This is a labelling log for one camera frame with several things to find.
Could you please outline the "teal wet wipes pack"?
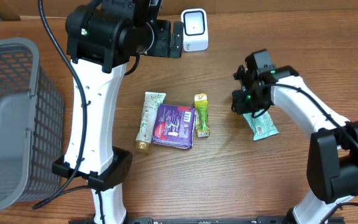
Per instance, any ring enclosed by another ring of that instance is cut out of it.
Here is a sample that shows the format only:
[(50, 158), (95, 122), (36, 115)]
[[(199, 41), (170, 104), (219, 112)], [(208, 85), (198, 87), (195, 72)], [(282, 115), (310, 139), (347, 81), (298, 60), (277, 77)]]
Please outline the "teal wet wipes pack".
[(260, 110), (256, 112), (254, 116), (252, 113), (246, 113), (243, 114), (243, 117), (253, 131), (254, 141), (265, 139), (279, 133), (267, 111)]

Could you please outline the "green yellow juice pouch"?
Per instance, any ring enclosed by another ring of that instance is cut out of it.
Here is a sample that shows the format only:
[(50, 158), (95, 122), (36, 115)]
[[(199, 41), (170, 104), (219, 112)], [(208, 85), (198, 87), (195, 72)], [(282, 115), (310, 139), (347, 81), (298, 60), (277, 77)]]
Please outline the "green yellow juice pouch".
[(196, 132), (199, 138), (209, 137), (208, 97), (205, 93), (195, 95)]

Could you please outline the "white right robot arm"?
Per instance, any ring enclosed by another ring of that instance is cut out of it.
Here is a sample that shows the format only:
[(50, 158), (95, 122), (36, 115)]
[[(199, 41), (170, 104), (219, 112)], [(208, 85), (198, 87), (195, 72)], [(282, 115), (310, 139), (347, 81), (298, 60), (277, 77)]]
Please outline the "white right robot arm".
[(309, 137), (305, 198), (289, 209), (284, 223), (327, 223), (344, 206), (358, 206), (358, 121), (349, 121), (323, 103), (290, 66), (245, 69), (231, 109), (253, 117), (277, 106)]

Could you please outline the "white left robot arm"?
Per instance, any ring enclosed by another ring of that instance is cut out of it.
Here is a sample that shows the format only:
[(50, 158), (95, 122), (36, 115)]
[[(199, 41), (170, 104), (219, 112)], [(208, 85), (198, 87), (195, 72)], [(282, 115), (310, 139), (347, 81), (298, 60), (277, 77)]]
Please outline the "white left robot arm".
[(91, 1), (66, 19), (64, 53), (74, 74), (73, 119), (66, 153), (53, 173), (81, 177), (93, 194), (93, 223), (126, 223), (122, 184), (133, 155), (112, 144), (114, 112), (131, 57), (180, 58), (183, 24), (158, 19), (161, 1)]

